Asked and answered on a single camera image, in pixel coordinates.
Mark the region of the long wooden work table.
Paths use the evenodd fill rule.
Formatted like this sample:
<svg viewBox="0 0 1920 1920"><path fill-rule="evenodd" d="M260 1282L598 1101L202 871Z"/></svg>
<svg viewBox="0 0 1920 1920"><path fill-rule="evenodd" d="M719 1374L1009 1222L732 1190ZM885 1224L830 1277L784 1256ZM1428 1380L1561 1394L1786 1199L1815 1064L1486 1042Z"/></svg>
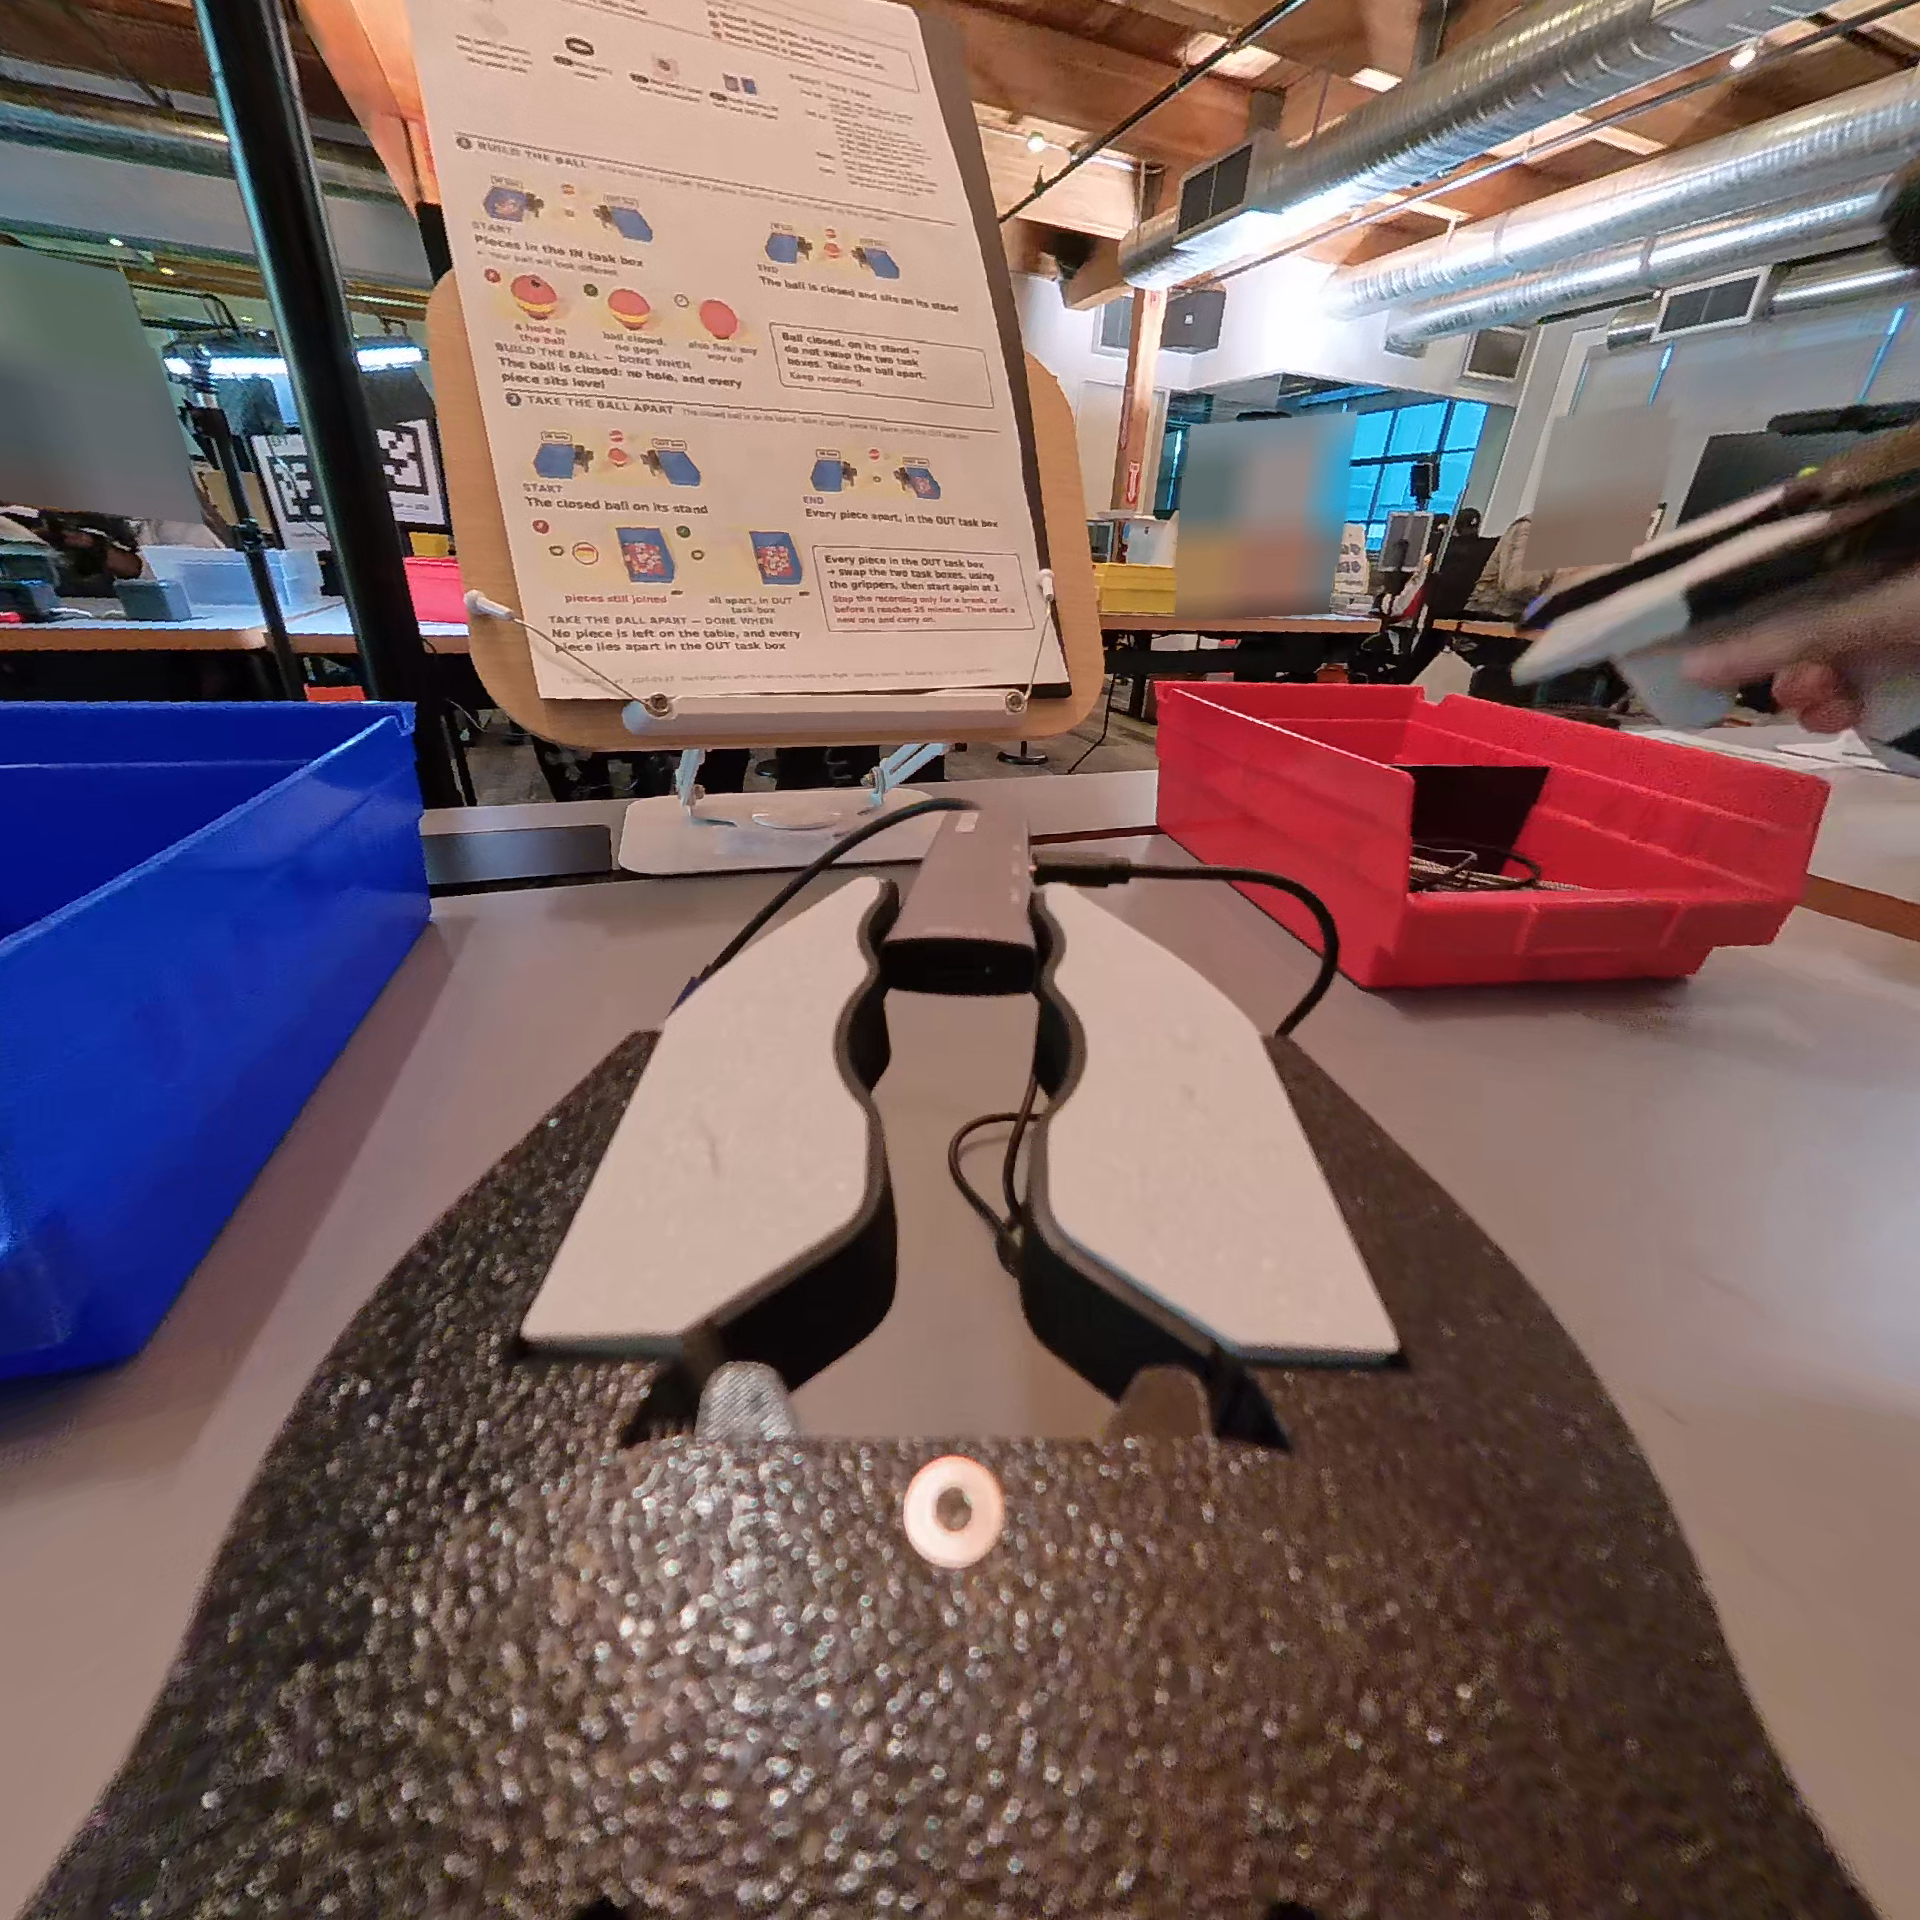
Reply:
<svg viewBox="0 0 1920 1920"><path fill-rule="evenodd" d="M1098 609L1098 629L1119 641L1122 634L1194 632L1217 639L1317 637L1361 639L1385 625L1377 615L1226 615L1200 616L1181 612L1112 612Z"/></svg>

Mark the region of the clear plastic storage box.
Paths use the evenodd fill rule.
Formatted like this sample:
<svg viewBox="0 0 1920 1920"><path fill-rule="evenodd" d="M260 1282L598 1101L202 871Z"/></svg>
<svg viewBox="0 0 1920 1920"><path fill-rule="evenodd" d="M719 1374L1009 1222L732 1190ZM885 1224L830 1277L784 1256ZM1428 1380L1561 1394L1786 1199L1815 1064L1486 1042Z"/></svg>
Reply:
<svg viewBox="0 0 1920 1920"><path fill-rule="evenodd" d="M228 545L157 543L140 553L142 573L114 593L143 616L260 620L249 556ZM319 609L326 600L319 556L264 545L260 560L282 616Z"/></svg>

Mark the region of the black white fiducial tag board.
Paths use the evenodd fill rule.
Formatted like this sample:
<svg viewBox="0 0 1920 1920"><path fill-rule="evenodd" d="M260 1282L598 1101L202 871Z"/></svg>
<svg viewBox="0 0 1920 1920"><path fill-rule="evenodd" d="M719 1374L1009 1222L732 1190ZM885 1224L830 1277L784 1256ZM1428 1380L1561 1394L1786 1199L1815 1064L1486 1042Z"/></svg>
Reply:
<svg viewBox="0 0 1920 1920"><path fill-rule="evenodd" d="M361 349L356 360L399 553L444 560L450 550L447 503L425 357L389 343ZM329 520L302 429L286 422L244 445L268 501L271 537L287 550L329 553Z"/></svg>

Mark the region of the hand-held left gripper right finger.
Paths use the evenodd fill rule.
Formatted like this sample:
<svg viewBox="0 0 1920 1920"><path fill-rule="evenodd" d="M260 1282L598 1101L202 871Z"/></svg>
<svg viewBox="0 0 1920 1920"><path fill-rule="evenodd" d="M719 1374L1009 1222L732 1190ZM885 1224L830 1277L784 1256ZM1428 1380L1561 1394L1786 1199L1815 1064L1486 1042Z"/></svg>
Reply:
<svg viewBox="0 0 1920 1920"><path fill-rule="evenodd" d="M1176 1369L1209 1405L1257 1374L1374 1372L1401 1334L1258 1026L1186 960L1048 879L1018 1174L1018 1301L1119 1401Z"/></svg>

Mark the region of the black divider card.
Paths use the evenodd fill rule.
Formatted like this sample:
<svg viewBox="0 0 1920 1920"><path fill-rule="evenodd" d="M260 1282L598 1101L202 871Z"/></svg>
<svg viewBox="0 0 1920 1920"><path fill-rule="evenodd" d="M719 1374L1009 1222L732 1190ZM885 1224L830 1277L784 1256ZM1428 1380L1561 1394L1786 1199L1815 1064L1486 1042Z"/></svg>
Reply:
<svg viewBox="0 0 1920 1920"><path fill-rule="evenodd" d="M1546 766L1405 766L1409 780L1408 892L1492 895L1545 889L1542 866L1520 850Z"/></svg>

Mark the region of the large red plastic bin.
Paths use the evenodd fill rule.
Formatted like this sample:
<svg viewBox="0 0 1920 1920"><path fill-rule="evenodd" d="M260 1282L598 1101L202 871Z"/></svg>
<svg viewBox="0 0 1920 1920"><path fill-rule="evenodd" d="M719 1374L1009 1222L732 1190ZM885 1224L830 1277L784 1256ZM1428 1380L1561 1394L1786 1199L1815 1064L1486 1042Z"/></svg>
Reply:
<svg viewBox="0 0 1920 1920"><path fill-rule="evenodd" d="M1537 762L1528 894L1408 892L1405 766ZM1368 991L1684 978L1798 905L1830 785L1762 762L1421 687L1175 684L1158 830L1317 894Z"/></svg>

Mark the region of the person's right hand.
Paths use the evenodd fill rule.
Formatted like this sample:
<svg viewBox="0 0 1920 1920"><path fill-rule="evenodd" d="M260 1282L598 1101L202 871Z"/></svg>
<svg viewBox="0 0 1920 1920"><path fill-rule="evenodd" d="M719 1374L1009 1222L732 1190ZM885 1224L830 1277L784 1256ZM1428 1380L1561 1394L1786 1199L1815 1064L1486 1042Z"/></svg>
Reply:
<svg viewBox="0 0 1920 1920"><path fill-rule="evenodd" d="M1882 770L1917 776L1914 649L1789 663L1770 674L1769 689L1798 729L1849 734Z"/></svg>

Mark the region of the black metal pole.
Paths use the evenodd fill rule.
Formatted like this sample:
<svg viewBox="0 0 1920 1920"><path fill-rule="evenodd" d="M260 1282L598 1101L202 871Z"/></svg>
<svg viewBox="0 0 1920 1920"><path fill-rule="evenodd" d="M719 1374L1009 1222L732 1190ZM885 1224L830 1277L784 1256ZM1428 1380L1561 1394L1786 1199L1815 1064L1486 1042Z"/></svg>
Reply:
<svg viewBox="0 0 1920 1920"><path fill-rule="evenodd" d="M415 711L423 801L465 804L470 783L401 568L282 10L197 2L193 15L367 694Z"/></svg>

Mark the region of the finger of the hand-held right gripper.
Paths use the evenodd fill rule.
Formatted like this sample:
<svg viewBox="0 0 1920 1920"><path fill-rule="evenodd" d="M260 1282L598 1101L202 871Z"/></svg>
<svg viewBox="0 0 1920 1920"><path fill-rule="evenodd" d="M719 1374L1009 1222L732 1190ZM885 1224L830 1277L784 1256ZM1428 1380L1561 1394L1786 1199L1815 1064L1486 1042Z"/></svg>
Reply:
<svg viewBox="0 0 1920 1920"><path fill-rule="evenodd" d="M1549 620L1513 663L1510 680L1536 687L1590 664L1610 664L1622 680L1698 687L1687 656L1709 644L1708 632L1757 620L1798 591L1800 575L1774 565L1687 565L1649 573Z"/></svg>
<svg viewBox="0 0 1920 1920"><path fill-rule="evenodd" d="M1601 566L1584 573L1580 581L1549 586L1527 606L1521 622L1553 622L1577 612L1655 573L1674 568L1714 543L1759 527L1762 524L1785 518L1791 511L1806 511L1816 503L1820 488L1815 485L1774 485L1741 495L1720 510L1677 524L1644 541L1615 566Z"/></svg>

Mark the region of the printed instruction sheet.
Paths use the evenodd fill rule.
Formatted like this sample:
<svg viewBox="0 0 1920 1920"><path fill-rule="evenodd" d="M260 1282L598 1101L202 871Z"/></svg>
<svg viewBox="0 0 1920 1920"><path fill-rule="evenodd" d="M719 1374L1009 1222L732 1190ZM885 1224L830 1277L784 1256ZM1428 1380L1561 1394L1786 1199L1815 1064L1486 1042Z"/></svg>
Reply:
<svg viewBox="0 0 1920 1920"><path fill-rule="evenodd" d="M409 14L540 693L1064 686L921 14Z"/></svg>

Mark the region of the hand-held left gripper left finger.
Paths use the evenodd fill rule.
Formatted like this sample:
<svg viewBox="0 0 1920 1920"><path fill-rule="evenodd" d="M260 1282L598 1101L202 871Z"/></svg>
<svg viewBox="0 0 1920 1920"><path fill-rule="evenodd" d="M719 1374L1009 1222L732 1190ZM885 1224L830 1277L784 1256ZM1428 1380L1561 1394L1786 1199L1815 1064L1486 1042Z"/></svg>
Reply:
<svg viewBox="0 0 1920 1920"><path fill-rule="evenodd" d="M528 1351L658 1359L694 1385L756 1362L800 1388L880 1325L897 1229L872 1090L897 910L893 879L856 874L677 1006L521 1319Z"/></svg>

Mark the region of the large blue plastic bin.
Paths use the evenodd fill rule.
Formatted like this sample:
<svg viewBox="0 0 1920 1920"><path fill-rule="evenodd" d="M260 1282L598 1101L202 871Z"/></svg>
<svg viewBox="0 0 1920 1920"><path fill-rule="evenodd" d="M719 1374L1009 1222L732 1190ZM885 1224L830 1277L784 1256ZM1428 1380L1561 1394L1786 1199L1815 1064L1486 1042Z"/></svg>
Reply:
<svg viewBox="0 0 1920 1920"><path fill-rule="evenodd" d="M4 703L2 1377L136 1353L430 922L409 703Z"/></svg>

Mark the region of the large silver air duct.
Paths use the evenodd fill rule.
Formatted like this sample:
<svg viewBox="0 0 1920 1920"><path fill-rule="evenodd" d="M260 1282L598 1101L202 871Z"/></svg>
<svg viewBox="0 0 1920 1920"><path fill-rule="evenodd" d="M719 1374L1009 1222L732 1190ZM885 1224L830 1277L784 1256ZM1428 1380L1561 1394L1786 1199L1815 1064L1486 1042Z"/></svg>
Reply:
<svg viewBox="0 0 1920 1920"><path fill-rule="evenodd" d="M1521 4L1306 141L1271 128L1191 169L1119 242L1119 280L1360 240L1337 274L1905 71L1914 4Z"/></svg>

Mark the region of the instruction sheet on wooden stand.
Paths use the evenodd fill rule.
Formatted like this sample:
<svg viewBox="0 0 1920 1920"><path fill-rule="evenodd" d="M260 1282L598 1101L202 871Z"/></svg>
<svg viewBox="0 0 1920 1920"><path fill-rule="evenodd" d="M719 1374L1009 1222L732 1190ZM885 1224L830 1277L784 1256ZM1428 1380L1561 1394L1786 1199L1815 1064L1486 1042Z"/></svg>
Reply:
<svg viewBox="0 0 1920 1920"><path fill-rule="evenodd" d="M1046 612L1066 684L1042 689L743 694L681 702L551 702L528 654L529 623L514 573L478 396L460 285L450 272L428 303L447 511L469 604L470 663L495 705L551 744L604 756L677 754L665 798L625 804L610 830L615 866L648 879L794 871L853 825L911 806L921 774L950 748L1018 744L1070 730L1101 689L1096 590L1071 409L1024 353L1013 277L1001 252L991 180L977 149L964 46L950 21L921 14L953 117L953 145L974 193L999 321L1015 346L1026 425L1026 478L1039 508Z"/></svg>

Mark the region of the dark grey usb hub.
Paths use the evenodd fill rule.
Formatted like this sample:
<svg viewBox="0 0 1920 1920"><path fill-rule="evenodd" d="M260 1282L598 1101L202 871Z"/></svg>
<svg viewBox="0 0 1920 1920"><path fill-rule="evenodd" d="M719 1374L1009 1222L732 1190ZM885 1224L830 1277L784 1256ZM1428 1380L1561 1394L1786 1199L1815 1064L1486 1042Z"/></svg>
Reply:
<svg viewBox="0 0 1920 1920"><path fill-rule="evenodd" d="M1039 978L1033 854L1024 816L954 810L927 844L897 918L880 941L886 991L1026 997Z"/></svg>

